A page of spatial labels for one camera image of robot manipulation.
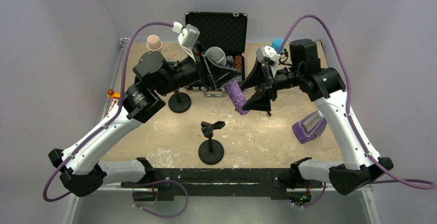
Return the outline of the pink microphone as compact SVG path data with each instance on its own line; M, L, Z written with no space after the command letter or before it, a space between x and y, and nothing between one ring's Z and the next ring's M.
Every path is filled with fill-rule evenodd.
M162 49L162 41L158 35L150 35L146 39L146 47L149 51L159 51Z

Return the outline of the black round-base mic stand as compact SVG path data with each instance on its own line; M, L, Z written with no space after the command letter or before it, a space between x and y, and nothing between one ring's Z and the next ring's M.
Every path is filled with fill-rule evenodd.
M180 91L175 91L168 101L168 106L174 113L186 112L191 107L191 104L190 96Z

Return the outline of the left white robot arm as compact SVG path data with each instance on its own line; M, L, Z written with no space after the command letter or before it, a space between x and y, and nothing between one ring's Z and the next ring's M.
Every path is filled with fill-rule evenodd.
M147 159L105 162L103 155L165 106L161 96L200 80L219 89L239 76L238 70L221 66L200 53L175 64L167 62L157 51L145 53L133 72L136 82L86 137L67 149L49 153L69 193L83 197L106 184L150 183L154 169Z

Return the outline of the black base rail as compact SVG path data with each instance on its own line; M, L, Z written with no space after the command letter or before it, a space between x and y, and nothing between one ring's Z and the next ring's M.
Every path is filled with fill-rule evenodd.
M292 190L321 189L319 181L298 181L291 168L150 168L140 183L124 181L122 188L154 189L159 201L175 196L269 197L288 199Z

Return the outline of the black poker chip case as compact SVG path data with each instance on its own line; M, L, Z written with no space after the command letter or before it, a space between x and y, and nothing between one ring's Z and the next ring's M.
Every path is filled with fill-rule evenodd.
M199 12L185 14L185 22L200 31L201 45L216 46L233 58L233 66L241 72L238 83L245 79L245 45L248 17L241 12Z

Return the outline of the blue microphone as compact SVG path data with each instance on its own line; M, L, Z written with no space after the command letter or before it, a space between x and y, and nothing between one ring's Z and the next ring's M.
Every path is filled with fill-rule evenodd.
M284 53L283 39L281 38L274 39L271 43L271 47L274 49L274 51L277 54L282 55Z

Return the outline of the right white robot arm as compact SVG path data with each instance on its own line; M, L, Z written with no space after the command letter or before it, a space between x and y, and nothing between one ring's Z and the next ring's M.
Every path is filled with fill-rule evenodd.
M291 186L316 180L331 184L341 195L348 195L391 170L392 160L382 157L360 124L354 122L352 108L347 103L348 92L338 71L321 67L316 43L300 39L291 42L289 48L292 65L282 69L278 69L278 52L270 46L258 48L255 65L241 85L242 89L253 87L256 91L243 109L270 112L279 90L298 87L327 121L343 158L341 162L324 162L307 157L292 163Z

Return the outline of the red yellow toy block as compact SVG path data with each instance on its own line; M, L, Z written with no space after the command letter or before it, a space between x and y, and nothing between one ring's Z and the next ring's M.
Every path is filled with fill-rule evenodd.
M119 103L120 93L117 93L112 89L109 89L107 91L107 96L109 98L109 104L107 106L106 115L108 115L109 112L114 108L114 106L116 106Z

